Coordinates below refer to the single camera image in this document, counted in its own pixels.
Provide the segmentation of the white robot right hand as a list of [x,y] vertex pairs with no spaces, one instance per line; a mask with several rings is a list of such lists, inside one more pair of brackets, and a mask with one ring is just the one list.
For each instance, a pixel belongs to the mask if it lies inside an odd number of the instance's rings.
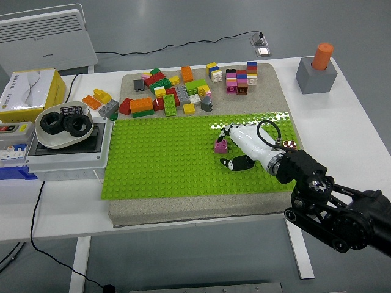
[[260,127],[260,124],[232,123],[222,128],[217,141],[222,142],[225,136],[229,136],[244,153],[233,159],[220,159],[225,167],[233,171],[248,170],[259,161],[270,175],[276,176],[284,151],[274,146],[275,141]]

